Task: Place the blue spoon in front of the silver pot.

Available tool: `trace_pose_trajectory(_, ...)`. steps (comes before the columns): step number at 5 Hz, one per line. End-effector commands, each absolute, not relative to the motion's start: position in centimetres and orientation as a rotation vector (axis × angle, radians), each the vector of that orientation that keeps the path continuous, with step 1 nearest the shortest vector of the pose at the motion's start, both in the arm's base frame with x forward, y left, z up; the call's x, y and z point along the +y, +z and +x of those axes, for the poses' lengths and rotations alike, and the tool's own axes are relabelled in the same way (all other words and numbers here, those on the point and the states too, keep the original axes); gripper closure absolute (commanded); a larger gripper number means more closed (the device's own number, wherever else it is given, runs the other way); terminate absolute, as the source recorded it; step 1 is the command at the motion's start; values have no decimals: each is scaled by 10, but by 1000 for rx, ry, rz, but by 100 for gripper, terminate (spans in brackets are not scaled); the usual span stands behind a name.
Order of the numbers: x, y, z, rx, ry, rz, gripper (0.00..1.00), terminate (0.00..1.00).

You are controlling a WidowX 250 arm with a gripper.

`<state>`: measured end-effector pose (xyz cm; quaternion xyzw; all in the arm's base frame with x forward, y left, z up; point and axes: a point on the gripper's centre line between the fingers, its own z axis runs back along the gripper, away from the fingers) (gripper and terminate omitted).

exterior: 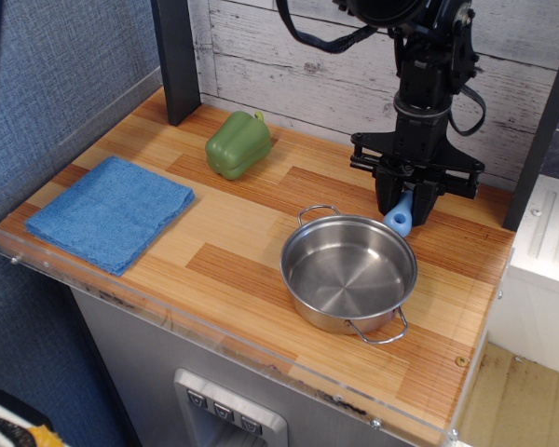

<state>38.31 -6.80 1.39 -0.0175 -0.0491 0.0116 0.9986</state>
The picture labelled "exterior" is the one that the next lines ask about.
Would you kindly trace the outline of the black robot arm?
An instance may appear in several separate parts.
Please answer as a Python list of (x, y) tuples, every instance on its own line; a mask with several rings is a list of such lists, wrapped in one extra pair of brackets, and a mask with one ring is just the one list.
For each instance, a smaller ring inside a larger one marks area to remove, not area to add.
[(353, 168), (375, 179), (376, 200), (391, 214), (404, 190), (412, 192), (414, 226), (426, 222), (446, 193), (475, 197), (484, 163), (448, 141), (457, 130), (453, 99), (464, 94), (484, 108), (467, 83), (479, 60), (471, 42), (474, 11), (469, 1), (340, 1), (340, 10), (365, 24), (385, 28), (394, 42), (400, 86), (394, 96), (392, 132), (356, 132)]

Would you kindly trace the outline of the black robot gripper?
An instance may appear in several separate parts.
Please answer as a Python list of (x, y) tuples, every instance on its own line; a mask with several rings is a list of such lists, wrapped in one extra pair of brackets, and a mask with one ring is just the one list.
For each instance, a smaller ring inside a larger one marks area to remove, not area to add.
[(386, 216), (402, 190), (413, 185), (413, 226), (423, 225), (443, 194), (474, 198), (484, 163), (457, 149), (447, 138), (448, 117), (399, 114), (392, 132), (356, 132), (350, 166), (375, 178), (379, 211)]

